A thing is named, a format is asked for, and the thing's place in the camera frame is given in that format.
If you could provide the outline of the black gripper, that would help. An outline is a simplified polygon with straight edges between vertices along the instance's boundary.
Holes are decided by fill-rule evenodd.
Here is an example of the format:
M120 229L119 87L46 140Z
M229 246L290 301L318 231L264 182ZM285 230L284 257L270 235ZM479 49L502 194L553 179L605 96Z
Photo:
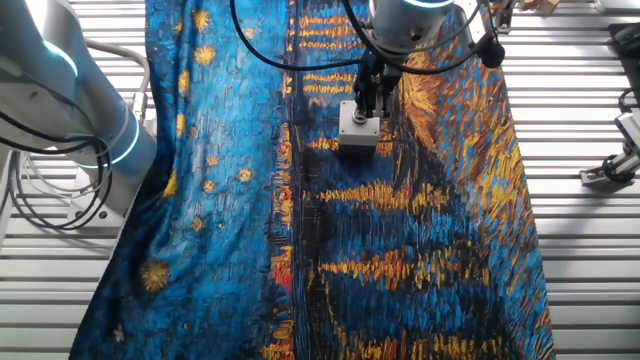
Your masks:
M401 74L394 68L388 70L386 64L374 53L365 50L359 59L358 72L354 81L356 116L358 118L378 117L381 119L390 116L389 84L397 84ZM375 88L374 105L373 86Z

